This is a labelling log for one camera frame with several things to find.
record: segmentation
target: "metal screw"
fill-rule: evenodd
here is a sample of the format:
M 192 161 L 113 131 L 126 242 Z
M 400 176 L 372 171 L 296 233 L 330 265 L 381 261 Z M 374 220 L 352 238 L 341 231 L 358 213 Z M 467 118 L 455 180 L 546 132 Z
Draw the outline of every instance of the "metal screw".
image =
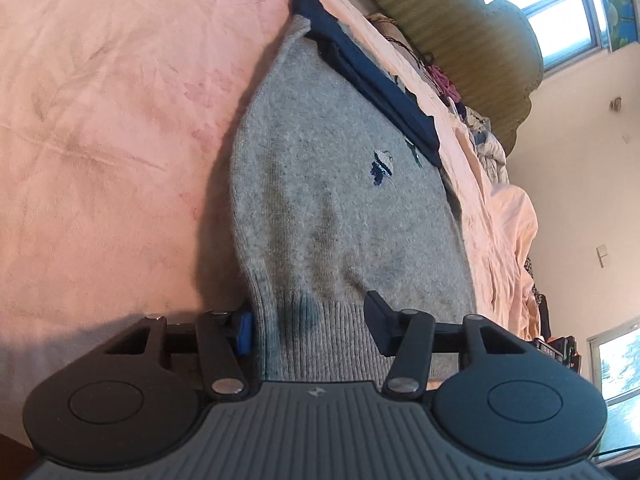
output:
M 395 377 L 386 386 L 396 394 L 412 394 L 418 390 L 420 384 L 411 377 Z
M 211 389 L 221 395 L 239 394 L 244 390 L 244 383 L 232 378 L 218 379 L 211 385 Z

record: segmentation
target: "bed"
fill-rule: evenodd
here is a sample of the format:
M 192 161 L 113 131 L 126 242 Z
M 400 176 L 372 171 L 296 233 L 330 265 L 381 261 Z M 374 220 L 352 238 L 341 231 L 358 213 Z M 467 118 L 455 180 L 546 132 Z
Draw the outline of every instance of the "bed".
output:
M 29 391 L 133 320 L 244 301 L 230 149 L 288 3 L 0 0 L 0 433 L 28 444 Z M 527 195 L 488 181 L 466 127 L 348 0 L 322 3 L 434 117 L 477 311 L 535 335 Z

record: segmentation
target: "pile of clothes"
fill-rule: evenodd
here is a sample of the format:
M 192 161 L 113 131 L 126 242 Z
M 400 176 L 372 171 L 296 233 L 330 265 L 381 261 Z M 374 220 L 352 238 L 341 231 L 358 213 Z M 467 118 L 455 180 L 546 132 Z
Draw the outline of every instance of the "pile of clothes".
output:
M 421 56 L 417 53 L 409 45 L 409 42 L 398 29 L 393 19 L 379 12 L 368 16 L 367 19 L 409 62 L 420 75 L 420 78 L 436 92 L 449 111 L 459 117 L 462 123 L 466 124 L 469 131 L 469 141 L 489 180 L 494 184 L 508 184 L 507 156 L 500 141 L 492 134 L 489 118 L 464 105 L 462 97 L 453 82 L 434 63 L 433 54 Z M 526 259 L 525 269 L 533 278 L 529 257 Z M 535 283 L 532 292 L 540 310 L 541 331 L 546 340 L 551 336 L 546 298 L 538 292 Z

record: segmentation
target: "blue component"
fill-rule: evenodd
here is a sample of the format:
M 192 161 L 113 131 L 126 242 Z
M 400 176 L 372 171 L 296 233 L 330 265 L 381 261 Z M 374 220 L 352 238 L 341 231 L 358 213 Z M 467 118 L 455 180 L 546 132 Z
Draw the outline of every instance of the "blue component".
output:
M 371 175 L 373 176 L 373 185 L 380 186 L 382 180 L 388 175 L 385 169 L 376 160 L 371 164 Z
M 236 348 L 238 355 L 245 356 L 251 353 L 251 343 L 254 330 L 254 315 L 251 312 L 243 312 L 240 315 L 238 334 L 236 335 Z

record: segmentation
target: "round black pad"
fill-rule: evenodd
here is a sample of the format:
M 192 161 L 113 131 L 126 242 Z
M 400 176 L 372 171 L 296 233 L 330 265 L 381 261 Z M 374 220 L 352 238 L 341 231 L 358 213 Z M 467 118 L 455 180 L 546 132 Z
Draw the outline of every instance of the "round black pad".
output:
M 562 397 L 535 381 L 510 381 L 489 391 L 489 406 L 496 415 L 512 422 L 545 422 L 562 408 Z
M 135 386 L 119 381 L 101 381 L 83 386 L 69 399 L 69 409 L 91 424 L 115 424 L 134 416 L 145 397 Z
M 196 393 L 144 356 L 88 354 L 41 383 L 22 412 L 33 447 L 76 468 L 122 469 L 176 446 Z
M 592 384 L 540 352 L 485 355 L 442 384 L 433 415 L 454 441 L 485 459 L 549 466 L 586 458 L 607 408 Z

